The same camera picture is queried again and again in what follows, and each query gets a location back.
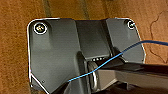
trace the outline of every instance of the gray plastic device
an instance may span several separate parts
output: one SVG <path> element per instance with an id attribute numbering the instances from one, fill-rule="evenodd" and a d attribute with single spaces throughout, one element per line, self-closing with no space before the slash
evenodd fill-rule
<path id="1" fill-rule="evenodd" d="M 88 63 L 108 59 L 140 41 L 135 23 L 128 18 L 73 20 L 45 18 L 27 27 L 31 86 L 47 94 L 69 79 L 88 72 Z M 126 52 L 125 61 L 143 63 L 139 45 Z M 72 81 L 68 94 L 91 94 L 89 77 Z"/>

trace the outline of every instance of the gray surface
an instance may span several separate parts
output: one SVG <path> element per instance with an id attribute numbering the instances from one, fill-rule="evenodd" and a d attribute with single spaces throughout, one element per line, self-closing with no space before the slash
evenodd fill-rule
<path id="1" fill-rule="evenodd" d="M 78 64 L 83 64 L 84 58 L 82 62 L 78 62 L 80 47 L 74 20 L 57 19 L 44 22 L 48 30 L 43 35 L 37 35 L 33 31 L 35 22 L 29 26 L 30 66 L 35 77 L 52 93 L 70 78 L 85 72 L 84 69 L 79 72 Z M 70 94 L 88 92 L 82 84 L 82 79 L 72 82 L 75 87 L 72 87 Z"/>
<path id="2" fill-rule="evenodd" d="M 140 41 L 136 27 L 133 30 L 128 28 L 126 23 L 128 20 L 130 19 L 109 18 L 106 20 L 113 47 L 118 48 L 119 51 L 123 51 L 132 44 Z M 143 63 L 145 53 L 142 45 L 138 45 L 127 51 L 123 57 L 128 62 Z"/>
<path id="3" fill-rule="evenodd" d="M 105 31 L 100 20 L 76 21 L 81 51 L 86 60 L 110 56 Z"/>

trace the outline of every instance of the blue cable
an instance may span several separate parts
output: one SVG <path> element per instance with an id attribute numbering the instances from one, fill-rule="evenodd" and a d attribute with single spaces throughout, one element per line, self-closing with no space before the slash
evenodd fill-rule
<path id="1" fill-rule="evenodd" d="M 84 76 L 87 76 L 89 74 L 92 74 L 93 72 L 97 71 L 98 69 L 100 69 L 101 67 L 103 67 L 105 64 L 107 64 L 108 62 L 110 62 L 111 60 L 119 57 L 120 55 L 122 55 L 123 53 L 125 53 L 126 51 L 128 51 L 129 49 L 139 45 L 139 44 L 142 44 L 142 43 L 154 43 L 154 44 L 159 44 L 159 45 L 165 45 L 165 46 L 168 46 L 168 43 L 167 42 L 161 42 L 161 41 L 153 41 L 153 40 L 144 40 L 144 41 L 140 41 L 140 42 L 137 42 L 131 46 L 129 46 L 128 48 L 126 48 L 124 51 L 122 51 L 121 53 L 117 54 L 116 56 L 108 59 L 106 62 L 104 62 L 102 65 L 100 65 L 99 67 L 97 67 L 96 69 L 94 69 L 93 71 L 89 72 L 89 73 L 86 73 L 86 74 L 83 74 L 83 75 L 80 75 L 78 77 L 75 77 L 75 78 L 72 78 L 70 80 L 68 80 L 68 82 L 71 82 L 73 80 L 76 80 L 76 79 L 79 79 L 79 78 L 82 78 Z"/>

